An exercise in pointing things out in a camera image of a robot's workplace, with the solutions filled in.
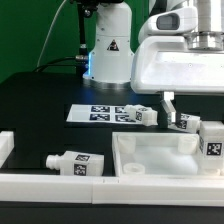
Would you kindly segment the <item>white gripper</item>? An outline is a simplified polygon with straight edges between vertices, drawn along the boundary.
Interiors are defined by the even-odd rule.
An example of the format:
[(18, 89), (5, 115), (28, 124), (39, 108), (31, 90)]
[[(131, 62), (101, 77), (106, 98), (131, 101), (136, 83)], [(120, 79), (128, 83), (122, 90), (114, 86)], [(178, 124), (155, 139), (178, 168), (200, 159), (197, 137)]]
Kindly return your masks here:
[(136, 93), (162, 93), (161, 126), (176, 122), (178, 94), (223, 94), (224, 51), (189, 50), (183, 36), (151, 36), (138, 47), (132, 64)]

